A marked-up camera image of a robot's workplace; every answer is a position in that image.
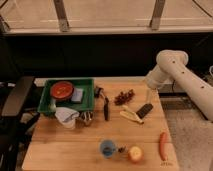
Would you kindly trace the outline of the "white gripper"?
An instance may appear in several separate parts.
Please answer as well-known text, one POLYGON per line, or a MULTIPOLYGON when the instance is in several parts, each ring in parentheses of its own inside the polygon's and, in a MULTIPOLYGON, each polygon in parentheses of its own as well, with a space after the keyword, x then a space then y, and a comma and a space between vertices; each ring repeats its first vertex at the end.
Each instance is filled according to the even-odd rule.
MULTIPOLYGON (((157 82, 155 80, 153 80, 151 77, 146 76, 145 82, 150 89, 157 88, 157 82)), ((148 103, 148 104, 151 102, 151 90, 150 89, 148 89, 147 93, 146 93, 146 103, 148 103)))

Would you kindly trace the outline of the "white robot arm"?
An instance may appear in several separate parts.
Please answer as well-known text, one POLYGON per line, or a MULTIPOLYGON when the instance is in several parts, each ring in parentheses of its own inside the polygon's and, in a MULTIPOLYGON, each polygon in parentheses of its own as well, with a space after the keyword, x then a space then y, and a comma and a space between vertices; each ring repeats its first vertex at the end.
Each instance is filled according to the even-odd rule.
POLYGON ((156 66, 146 75, 149 88, 158 89, 172 77, 201 110, 213 122, 213 87, 187 67, 188 54, 180 50, 162 50, 156 56, 156 66))

